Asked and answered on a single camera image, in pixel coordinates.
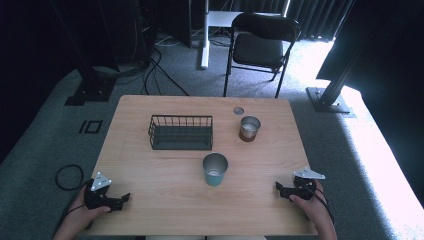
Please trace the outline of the brown metal cup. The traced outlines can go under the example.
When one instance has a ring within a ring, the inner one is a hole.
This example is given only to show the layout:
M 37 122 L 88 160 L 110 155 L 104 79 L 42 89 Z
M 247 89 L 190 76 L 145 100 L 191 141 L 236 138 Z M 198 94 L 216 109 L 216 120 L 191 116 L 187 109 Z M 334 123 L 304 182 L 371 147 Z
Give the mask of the brown metal cup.
M 260 128 L 261 122 L 257 117 L 244 116 L 240 121 L 239 138 L 244 142 L 252 142 Z

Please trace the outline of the black slanted stand with base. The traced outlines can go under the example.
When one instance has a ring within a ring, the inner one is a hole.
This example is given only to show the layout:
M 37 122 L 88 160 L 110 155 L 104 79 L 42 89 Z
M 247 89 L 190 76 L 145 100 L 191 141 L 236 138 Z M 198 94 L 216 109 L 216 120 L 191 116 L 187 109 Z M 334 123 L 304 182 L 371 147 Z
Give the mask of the black slanted stand with base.
M 329 78 L 325 87 L 307 87 L 306 92 L 316 112 L 349 114 L 350 108 L 342 97 L 342 90 L 358 64 L 365 34 L 340 35 L 334 42 L 319 70 L 322 80 Z

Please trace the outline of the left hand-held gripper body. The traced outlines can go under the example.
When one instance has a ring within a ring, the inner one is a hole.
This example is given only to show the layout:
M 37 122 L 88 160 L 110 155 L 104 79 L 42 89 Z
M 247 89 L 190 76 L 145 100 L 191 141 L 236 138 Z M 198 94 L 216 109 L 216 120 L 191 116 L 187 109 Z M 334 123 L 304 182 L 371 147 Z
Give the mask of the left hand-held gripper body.
M 100 171 L 86 182 L 84 192 L 84 203 L 88 209 L 96 209 L 102 206 L 111 206 L 106 193 L 112 180 L 103 175 Z

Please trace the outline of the person's left hand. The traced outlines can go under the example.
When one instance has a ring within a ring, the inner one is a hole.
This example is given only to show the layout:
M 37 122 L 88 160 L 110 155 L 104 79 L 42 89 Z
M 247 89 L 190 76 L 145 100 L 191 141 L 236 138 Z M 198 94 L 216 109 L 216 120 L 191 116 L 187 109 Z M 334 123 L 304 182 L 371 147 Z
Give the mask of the person's left hand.
M 88 209 L 84 203 L 85 189 L 86 187 L 83 187 L 76 195 L 70 209 L 67 212 L 66 218 L 70 216 L 71 218 L 90 220 L 91 223 L 97 217 L 111 211 L 111 209 L 107 206 L 102 206 L 96 209 Z

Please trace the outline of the black wire basket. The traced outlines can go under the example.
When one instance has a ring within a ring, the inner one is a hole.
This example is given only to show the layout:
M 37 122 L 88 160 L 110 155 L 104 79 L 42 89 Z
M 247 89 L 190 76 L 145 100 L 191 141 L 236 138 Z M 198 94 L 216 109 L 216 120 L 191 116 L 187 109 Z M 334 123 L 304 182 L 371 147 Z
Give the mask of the black wire basket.
M 211 150 L 210 115 L 152 115 L 148 135 L 153 150 Z

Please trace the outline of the dark curtain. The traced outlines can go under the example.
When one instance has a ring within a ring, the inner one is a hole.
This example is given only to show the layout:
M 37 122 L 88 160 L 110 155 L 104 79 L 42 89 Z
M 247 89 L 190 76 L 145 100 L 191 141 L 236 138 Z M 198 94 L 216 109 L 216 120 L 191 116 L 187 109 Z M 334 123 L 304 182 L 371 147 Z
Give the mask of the dark curtain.
M 301 39 L 334 40 L 356 0 L 203 0 L 205 25 L 229 28 L 240 13 L 281 15 L 296 20 Z

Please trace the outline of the black folding chair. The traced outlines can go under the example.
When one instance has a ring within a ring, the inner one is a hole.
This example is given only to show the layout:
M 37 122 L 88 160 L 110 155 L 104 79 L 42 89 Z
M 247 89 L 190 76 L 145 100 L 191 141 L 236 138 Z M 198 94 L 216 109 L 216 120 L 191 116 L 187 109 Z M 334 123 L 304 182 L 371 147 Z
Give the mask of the black folding chair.
M 275 97 L 279 97 L 291 50 L 301 34 L 300 24 L 291 18 L 241 13 L 230 27 L 223 96 L 227 95 L 233 69 L 280 74 Z

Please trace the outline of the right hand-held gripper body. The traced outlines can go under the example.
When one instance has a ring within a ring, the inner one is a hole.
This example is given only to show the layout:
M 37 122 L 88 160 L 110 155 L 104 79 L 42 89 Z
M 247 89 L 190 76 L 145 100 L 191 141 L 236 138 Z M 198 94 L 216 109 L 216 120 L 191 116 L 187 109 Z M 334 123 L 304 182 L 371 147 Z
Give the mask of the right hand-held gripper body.
M 316 180 L 325 180 L 324 174 L 318 173 L 308 167 L 294 172 L 294 185 L 296 195 L 304 200 L 310 200 L 314 195 L 317 185 Z

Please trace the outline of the black stand with flat base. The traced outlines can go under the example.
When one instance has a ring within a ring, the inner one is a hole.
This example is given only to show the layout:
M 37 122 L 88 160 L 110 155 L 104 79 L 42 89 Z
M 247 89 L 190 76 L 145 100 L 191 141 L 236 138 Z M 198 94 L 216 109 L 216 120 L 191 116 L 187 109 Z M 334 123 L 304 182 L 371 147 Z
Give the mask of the black stand with flat base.
M 89 64 L 79 37 L 61 0 L 48 0 L 58 21 L 58 31 L 65 49 L 81 76 L 75 93 L 65 101 L 66 106 L 83 106 L 86 102 L 108 102 L 117 79 L 100 76 Z

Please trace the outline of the teal metal cup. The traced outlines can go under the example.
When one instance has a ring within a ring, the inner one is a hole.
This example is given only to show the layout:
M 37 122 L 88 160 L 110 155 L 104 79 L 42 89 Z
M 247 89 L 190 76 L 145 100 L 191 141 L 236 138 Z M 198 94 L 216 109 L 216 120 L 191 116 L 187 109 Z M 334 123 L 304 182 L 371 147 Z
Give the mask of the teal metal cup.
M 228 169 L 227 158 L 217 152 L 206 155 L 202 162 L 205 181 L 210 186 L 219 186 Z

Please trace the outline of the person's right hand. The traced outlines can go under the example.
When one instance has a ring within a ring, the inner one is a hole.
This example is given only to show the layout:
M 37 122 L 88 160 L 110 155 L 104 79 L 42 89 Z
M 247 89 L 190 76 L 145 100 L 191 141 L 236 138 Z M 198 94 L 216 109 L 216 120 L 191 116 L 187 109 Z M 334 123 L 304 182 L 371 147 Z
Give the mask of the person's right hand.
M 315 183 L 317 186 L 315 196 L 310 200 L 304 200 L 296 195 L 290 195 L 289 199 L 304 211 L 306 216 L 316 227 L 333 227 L 334 224 L 327 210 L 327 201 L 325 199 L 323 187 L 318 181 L 315 181 Z

